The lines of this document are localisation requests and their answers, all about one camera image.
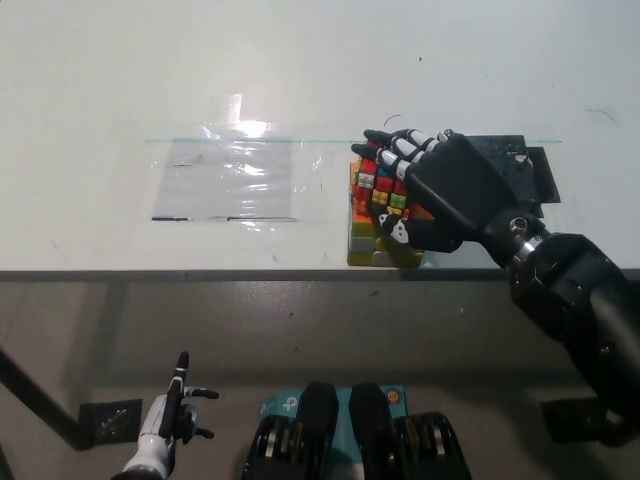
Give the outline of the black right hand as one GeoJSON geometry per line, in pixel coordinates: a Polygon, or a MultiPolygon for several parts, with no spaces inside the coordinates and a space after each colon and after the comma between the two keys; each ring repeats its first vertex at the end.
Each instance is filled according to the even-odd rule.
{"type": "Polygon", "coordinates": [[[427,137],[416,129],[366,130],[351,146],[364,160],[401,183],[408,199],[431,217],[405,218],[372,203],[376,230],[401,246],[452,253],[464,242],[484,247],[501,267],[526,259],[550,233],[471,144],[450,129],[427,137]]]}

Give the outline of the white and black left hand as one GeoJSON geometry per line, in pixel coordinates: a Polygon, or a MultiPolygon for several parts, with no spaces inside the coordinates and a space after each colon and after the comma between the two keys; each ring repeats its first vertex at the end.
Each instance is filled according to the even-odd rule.
{"type": "Polygon", "coordinates": [[[189,386],[186,382],[190,356],[183,351],[176,362],[169,388],[152,403],[140,429],[137,450],[113,479],[168,479],[175,468],[176,444],[188,444],[194,437],[213,439],[214,432],[198,423],[198,411],[185,399],[216,400],[219,393],[189,386]]]}

